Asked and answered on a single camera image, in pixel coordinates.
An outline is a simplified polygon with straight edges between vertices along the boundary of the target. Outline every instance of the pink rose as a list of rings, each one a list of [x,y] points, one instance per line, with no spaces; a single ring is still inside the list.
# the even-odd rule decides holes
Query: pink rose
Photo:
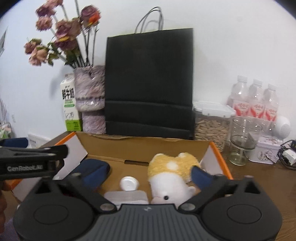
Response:
[[[36,14],[38,15],[38,17],[44,17],[44,16],[48,16],[50,17],[51,15],[55,15],[55,11],[53,10],[53,8],[49,5],[49,4],[43,4],[41,7],[39,7],[36,10]]]
[[[36,46],[41,44],[41,42],[42,42],[41,39],[32,39],[30,42],[26,43],[24,46],[25,53],[31,54],[33,50],[36,48]]]
[[[35,48],[31,53],[31,57],[29,58],[29,63],[35,66],[40,66],[41,63],[45,63],[47,54],[48,53],[46,49],[37,50],[37,48]]]
[[[71,21],[64,19],[56,23],[56,36],[58,39],[68,36],[74,40],[81,32],[81,25],[78,18],[73,18]]]
[[[56,23],[56,36],[58,39],[67,36],[71,29],[71,22],[66,20],[61,20]]]
[[[67,39],[65,41],[56,40],[54,43],[58,48],[61,48],[61,50],[63,51],[73,50],[78,47],[78,43],[76,39],[74,40]]]
[[[52,8],[55,8],[57,6],[62,6],[64,0],[47,0],[47,4],[51,6]]]
[[[97,25],[100,18],[100,12],[93,5],[86,6],[81,11],[81,21],[83,22],[85,28]]]
[[[39,19],[36,22],[36,28],[39,31],[49,30],[52,27],[52,19],[51,17],[45,16],[45,17],[39,17]]]

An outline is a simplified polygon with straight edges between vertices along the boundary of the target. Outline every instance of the stuffed animal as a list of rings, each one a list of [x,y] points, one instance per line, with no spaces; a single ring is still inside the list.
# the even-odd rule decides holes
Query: stuffed animal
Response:
[[[174,203],[176,208],[190,199],[196,192],[189,187],[191,169],[200,167],[197,159],[189,153],[177,157],[156,154],[148,167],[148,180],[151,185],[152,204]]]

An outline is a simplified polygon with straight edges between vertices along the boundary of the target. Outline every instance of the wall outlet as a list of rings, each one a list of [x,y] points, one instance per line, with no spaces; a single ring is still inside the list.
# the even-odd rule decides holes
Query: wall outlet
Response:
[[[47,142],[50,141],[49,138],[36,136],[34,134],[31,134],[31,133],[28,134],[28,139],[29,139],[29,143],[30,143],[32,148],[39,148],[42,145],[44,145],[44,144],[46,144]]]

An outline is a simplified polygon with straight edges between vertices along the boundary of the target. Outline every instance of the white speaker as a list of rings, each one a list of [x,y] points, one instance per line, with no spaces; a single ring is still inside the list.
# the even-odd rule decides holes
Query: white speaker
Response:
[[[277,116],[275,121],[275,127],[273,128],[272,132],[276,137],[280,139],[287,138],[291,132],[290,121],[282,115]]]

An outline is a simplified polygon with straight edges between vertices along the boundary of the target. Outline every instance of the cable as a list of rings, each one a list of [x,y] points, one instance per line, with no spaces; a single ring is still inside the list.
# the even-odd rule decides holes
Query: cable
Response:
[[[146,19],[148,18],[150,13],[155,12],[155,11],[159,12],[158,30],[163,30],[163,24],[164,24],[163,21],[164,20],[163,20],[163,14],[162,14],[161,7],[154,7],[139,21],[139,23],[137,24],[136,29],[135,29],[135,34],[137,33],[138,27],[140,26],[142,21],[143,21],[143,23],[142,23],[142,27],[141,27],[141,32],[143,31]]]
[[[289,165],[289,164],[284,160],[285,157],[283,157],[283,152],[284,152],[285,150],[291,149],[291,148],[285,147],[285,144],[287,144],[288,142],[291,142],[291,141],[293,141],[293,140],[289,140],[289,141],[286,141],[285,143],[281,144],[280,149],[279,149],[279,151],[278,151],[278,153],[277,153],[277,156],[278,156],[279,160],[281,161],[282,165],[283,165],[285,168],[296,171],[296,167],[293,167],[293,166]]]

